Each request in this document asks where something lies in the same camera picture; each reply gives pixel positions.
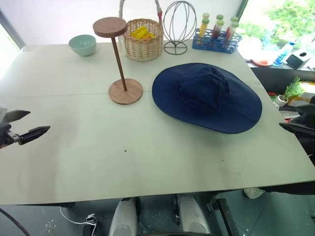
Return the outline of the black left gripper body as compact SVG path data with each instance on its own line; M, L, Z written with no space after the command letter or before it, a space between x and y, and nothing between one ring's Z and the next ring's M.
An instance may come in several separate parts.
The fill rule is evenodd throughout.
M19 136L10 131L11 125L8 122L0 123L0 148L19 141Z

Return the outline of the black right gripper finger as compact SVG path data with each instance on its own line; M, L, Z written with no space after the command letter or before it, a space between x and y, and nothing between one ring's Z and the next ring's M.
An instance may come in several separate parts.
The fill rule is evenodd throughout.
M302 105L296 107L296 110L299 114L299 118L307 117L314 118L315 117L315 106L314 105Z
M289 123L280 122L279 125L291 133L305 136L305 137L309 137L309 138L315 137L315 130L313 128L309 128L303 124L294 123L294 122L289 122Z

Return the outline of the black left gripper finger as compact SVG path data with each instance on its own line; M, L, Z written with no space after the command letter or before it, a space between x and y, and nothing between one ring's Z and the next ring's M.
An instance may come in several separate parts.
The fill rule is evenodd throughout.
M29 143L35 139L40 138L42 135L44 135L48 130L50 129L50 126L40 126L36 127L32 130L29 130L27 133L19 136L19 145L24 145L26 143Z
M14 122L30 114L30 111L14 110L6 113L6 122Z

